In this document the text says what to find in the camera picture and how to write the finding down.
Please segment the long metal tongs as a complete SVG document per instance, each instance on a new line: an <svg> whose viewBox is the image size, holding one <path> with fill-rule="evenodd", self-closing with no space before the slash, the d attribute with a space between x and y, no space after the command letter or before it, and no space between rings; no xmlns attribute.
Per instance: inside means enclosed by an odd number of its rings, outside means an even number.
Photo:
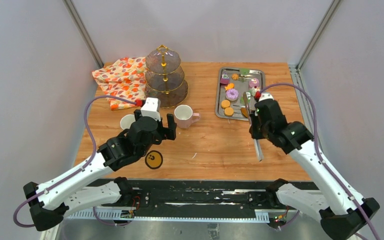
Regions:
<svg viewBox="0 0 384 240"><path fill-rule="evenodd" d="M246 92L242 94L242 99L244 102L245 110L247 112L247 118L249 121L249 133L251 135L251 138L253 140L256 157L259 162L261 162L264 159L264 154L261 148L260 140L257 139L257 131L255 130L256 121L254 120L254 113L250 108L250 100L248 99L248 95Z"/></svg>

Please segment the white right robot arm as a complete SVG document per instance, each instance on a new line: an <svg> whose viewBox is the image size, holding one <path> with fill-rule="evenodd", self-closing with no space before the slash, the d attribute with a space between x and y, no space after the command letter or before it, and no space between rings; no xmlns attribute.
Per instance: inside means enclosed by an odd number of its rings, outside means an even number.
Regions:
<svg viewBox="0 0 384 240"><path fill-rule="evenodd" d="M312 217L333 240L347 240L367 225L380 209L379 203L348 184L315 145L306 126L299 121L287 122L280 105L268 93L257 98L254 107L249 113L251 137L266 139L282 149L322 193L316 197L279 178L266 188L266 203L274 209L289 206Z"/></svg>

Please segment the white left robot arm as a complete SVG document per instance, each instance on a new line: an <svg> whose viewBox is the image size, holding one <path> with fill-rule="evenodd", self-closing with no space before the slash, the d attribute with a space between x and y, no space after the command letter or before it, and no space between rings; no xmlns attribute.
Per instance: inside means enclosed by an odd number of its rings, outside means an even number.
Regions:
<svg viewBox="0 0 384 240"><path fill-rule="evenodd" d="M84 209L106 204L126 207L132 203L134 191L125 177L117 177L100 186L90 184L136 163L153 145L160 145L163 140L175 140L177 128L171 113L166 115L167 127L163 126L161 118L145 116L140 110L135 110L134 117L136 120L128 129L108 139L85 162L50 181L29 182L23 187L37 231L49 230L65 217Z"/></svg>

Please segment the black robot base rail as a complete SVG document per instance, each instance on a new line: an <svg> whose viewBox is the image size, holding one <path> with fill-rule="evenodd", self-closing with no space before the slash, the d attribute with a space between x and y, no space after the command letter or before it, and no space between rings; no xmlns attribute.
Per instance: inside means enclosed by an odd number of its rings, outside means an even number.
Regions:
<svg viewBox="0 0 384 240"><path fill-rule="evenodd" d="M129 202L112 206L131 207L136 201L140 217L215 220L254 218L256 210L288 218L296 213L266 193L271 181L129 179L128 183L133 188Z"/></svg>

